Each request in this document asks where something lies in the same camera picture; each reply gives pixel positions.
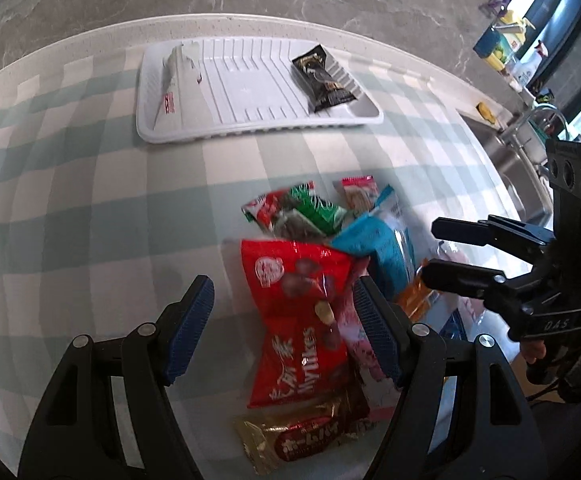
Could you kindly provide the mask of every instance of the white snack package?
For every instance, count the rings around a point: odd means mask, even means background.
[[[197,130],[213,126],[208,103],[202,93],[198,43],[174,47],[164,65],[170,73],[170,83],[157,111],[154,131]]]

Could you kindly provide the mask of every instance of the human hand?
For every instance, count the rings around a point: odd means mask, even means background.
[[[546,346],[544,341],[522,341],[520,342],[520,353],[525,361],[532,365],[537,359],[546,357]]]

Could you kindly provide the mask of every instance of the black snack package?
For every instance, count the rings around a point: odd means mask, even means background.
[[[326,61],[327,53],[321,45],[293,59],[293,65],[313,91],[314,112],[356,99],[327,72]]]

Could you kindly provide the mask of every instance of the tablecloth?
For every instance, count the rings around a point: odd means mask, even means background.
[[[215,307],[168,395],[202,473],[251,478],[230,422],[246,411],[264,330],[224,250],[259,236],[242,204],[306,180],[339,200],[334,180],[372,174],[397,190],[420,255],[437,216],[517,215],[458,113],[408,70],[333,51],[383,108],[383,124],[157,146],[135,127],[143,49],[42,68],[0,105],[0,458],[16,470],[74,336],[126,335],[207,274]],[[525,268],[490,248],[468,252],[510,276]],[[126,454],[138,463],[118,381],[115,389]],[[378,428],[273,477],[361,478],[382,436]]]

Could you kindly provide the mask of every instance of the white circular logo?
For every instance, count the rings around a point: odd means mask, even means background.
[[[284,275],[284,264],[281,258],[262,256],[254,263],[254,273],[264,288],[277,283]]]

